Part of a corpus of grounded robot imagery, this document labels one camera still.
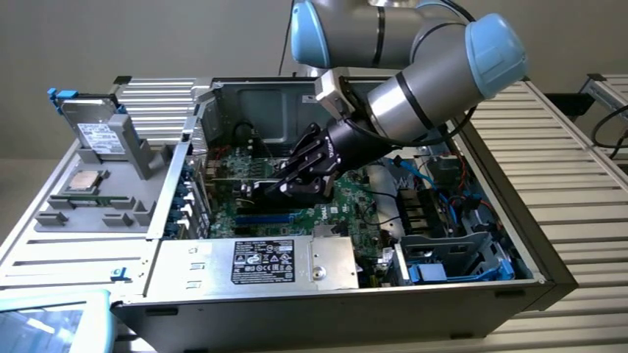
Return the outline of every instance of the power supply label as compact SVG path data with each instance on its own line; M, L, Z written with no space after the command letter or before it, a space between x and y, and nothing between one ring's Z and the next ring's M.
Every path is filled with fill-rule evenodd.
M294 241L236 241L232 282L234 285L294 282Z

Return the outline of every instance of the light blue joint cap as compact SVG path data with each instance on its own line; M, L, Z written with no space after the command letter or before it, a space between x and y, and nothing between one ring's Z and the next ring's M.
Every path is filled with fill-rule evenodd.
M466 25L465 38L474 83L490 99L526 75L525 49L510 24L496 13Z
M317 18L316 8L309 0L292 8L292 57L301 64L329 68L329 50L325 33Z

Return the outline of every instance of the gray plastic bracket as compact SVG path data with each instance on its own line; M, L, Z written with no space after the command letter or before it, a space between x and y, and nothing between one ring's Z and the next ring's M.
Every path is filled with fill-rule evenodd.
M46 202L54 210L73 210L76 207L69 200L54 200L48 198Z
M129 227L133 224L133 220L128 217L126 213L105 213L102 222L109 227Z
M49 227L62 227L68 221L68 217L65 217L61 212L54 213L45 211L38 212L34 215L34 219L37 220L38 224Z
M76 154L78 155L82 163L85 164L100 164L102 161L98 158L98 155L92 149L77 149Z
M110 200L110 207L113 207L116 210L132 210L134 205L134 197L126 198L125 200Z
M148 227L150 225L156 206L157 202L153 202L150 208L146 209L141 201L136 202L136 206L133 207L133 217L136 218L140 226Z
M130 116L116 114L110 117L106 125L120 139L126 160L133 165L140 179L149 179L152 175L152 170L148 165L152 160L150 146L146 141L137 138Z

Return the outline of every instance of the cable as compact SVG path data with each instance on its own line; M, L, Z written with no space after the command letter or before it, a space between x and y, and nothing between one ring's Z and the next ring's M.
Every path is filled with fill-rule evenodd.
M624 140L625 140L625 139L626 139L626 138L622 137L622 136L618 138L617 143L616 143L617 146L614 147L614 150L612 151L612 153L608 155L608 158L610 158L610 159L614 158L614 156L617 155L618 150L620 150L618 146L624 143Z
M466 177L466 163L464 162L464 159L460 153L454 153L454 155L460 161L460 168L462 168L462 175L460 176L460 185L458 185L458 189L461 190L464 188L464 178Z
M232 143L236 142L236 132L237 132L237 128L238 128L240 126L248 126L248 128L249 128L250 131L252 131L252 137L258 139L258 142L261 142L261 145L264 146L265 152L268 153L269 157L273 158L273 153L270 152L270 149L268 148L268 145L265 144L264 139L262 139L261 136L257 134L257 131L256 131L256 129L254 129L253 123L250 123L248 120L240 120L240 121L237 121L236 124L233 125L233 129L232 129Z
M416 168L417 171L421 171L421 168L424 165L426 165L428 163L430 162L436 162L434 160L432 160L432 157L429 157L425 162L421 163L421 165L418 166L418 168Z
M490 215L492 217L494 218L494 222L496 222L496 225L497 225L497 230L501 230L502 226L500 224L500 217L497 215L497 212L494 211L494 208L492 207L492 205L484 201L484 200L480 200L480 204L482 204L486 208L488 208L488 211L490 212Z
M364 209L364 211L361 211L358 208L356 209L358 211L358 215L360 215L360 218L362 220L364 223L366 223L369 226L380 226L381 224L386 224L389 221L394 221L396 219L401 218L401 216L396 216L396 217L392 217L389 219L386 219L385 221L380 222L380 223L373 223L373 222L368 222L366 220L366 211L373 208L374 206L374 202Z
M426 175L421 174L421 172L420 172L405 160L401 160L400 166L401 166L406 171L409 171L413 175L416 175L418 178L424 179L424 180L429 183L429 185L432 186L432 189L437 192L438 188L436 187L436 184L433 183L432 178L429 178ZM448 206L449 212L452 213L452 220L453 220L453 223L457 224L457 223L458 223L458 218L457 218L457 216L454 215L453 206L449 205L449 200L448 200L448 198L444 197L444 195L442 195L441 193L438 193L438 198L440 198L440 200L442 200L445 206Z
M453 204L453 201L464 201L466 199L466 197L464 196L457 196L457 195L453 195L450 198L449 198L449 202Z
M464 7L461 7L460 5L457 5L452 0L441 0L453 10L456 10L460 15L464 16L464 18L469 21L469 22L474 22L474 17L473 15L470 15L470 13L466 11L466 9Z
M360 189L360 190L364 191L365 193L372 193L373 195L382 195L382 196L392 197L392 198L396 200L396 196L392 195L390 193L380 193L380 192L377 192L377 191L366 190L365 188L361 188L361 187L357 187L357 189Z
M422 147L422 146L432 146L437 145L438 143L442 143L448 139L453 138L458 133L460 130L462 130L462 127L469 123L470 118L473 117L474 110L477 109L477 106L472 107L469 111L466 112L466 115L460 121L458 126L453 129L452 132L444 133L438 138L433 138L432 140L424 140L424 141L401 141L401 140L393 140L390 138L385 138L376 134L374 132L370 132L369 130L364 129L360 125L356 124L354 121L350 119L344 119L344 122L346 125L360 134L378 140L382 143L386 143L390 146L398 146L398 147Z
M236 199L236 201L248 202L249 204L254 204L254 202L252 200L246 200L246 199Z
M628 105L618 108L614 112L612 112L610 114L608 114L606 116L604 116L604 118L600 120L600 122L596 124L596 126L593 127L593 130L590 132L590 140L593 141L593 144L598 147L604 147L606 149L624 149L624 148L628 148L628 145L622 145L621 143L617 143L616 145L608 145L605 143L601 143L598 140L597 140L597 132L600 131L600 128L604 126L604 124L610 120L613 119L613 117L616 117L618 114L624 113L625 111L628 110Z
M288 26L285 27L284 50L281 51L281 61L280 61L280 63L278 63L278 72L277 72L277 76L281 76L281 69L284 68L285 49L288 48L288 33L290 32L292 8L293 8L293 7L294 7L294 0L290 1L290 17L288 18Z

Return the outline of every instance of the circuit board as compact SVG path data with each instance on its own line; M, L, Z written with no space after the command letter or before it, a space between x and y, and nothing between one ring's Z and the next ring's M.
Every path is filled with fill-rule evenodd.
M368 225L358 214L366 210L365 219L374 221L376 215L370 204L373 198L364 190L368 185L361 184L358 176L362 171L357 170L345 174L336 180L333 201L318 204L316 207L301 210L289 210L281 215L280 223L246 224L242 227L237 223L238 208L249 206L246 201L232 195L233 188L242 181L264 180L278 168L280 158L252 158L240 149L225 155L220 161L212 161L209 167L213 178L208 179L208 187L214 199L213 222L209 229L209 238L241 238L242 236L298 236L298 235L328 235L332 228L338 224L344 227L344 234L350 236L354 250L364 256L376 257L380 252L380 228Z

